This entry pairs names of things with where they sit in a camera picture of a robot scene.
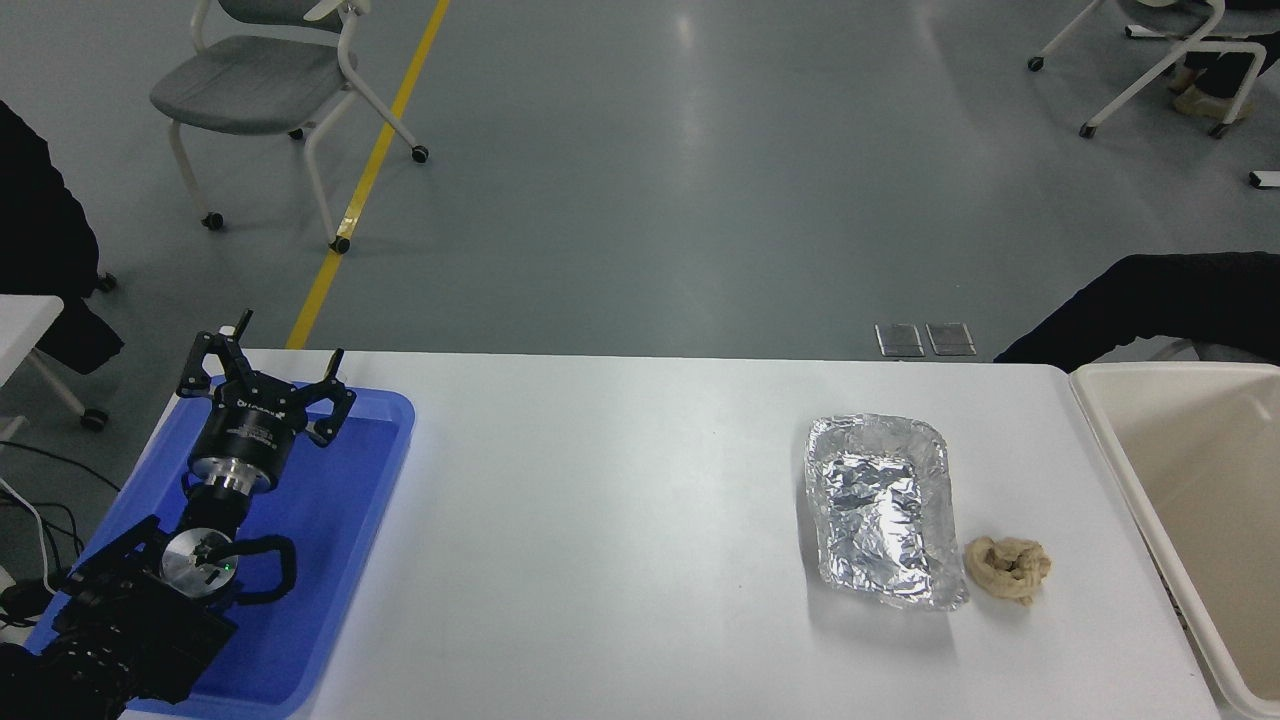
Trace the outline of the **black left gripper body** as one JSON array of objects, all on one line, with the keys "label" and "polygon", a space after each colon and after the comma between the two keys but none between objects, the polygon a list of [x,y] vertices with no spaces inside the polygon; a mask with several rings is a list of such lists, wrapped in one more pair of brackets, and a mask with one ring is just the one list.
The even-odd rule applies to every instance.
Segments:
[{"label": "black left gripper body", "polygon": [[238,461],[260,474],[282,474],[307,413],[296,393],[275,383],[251,389],[228,380],[212,392],[211,413],[189,454],[195,474],[210,474],[219,461]]}]

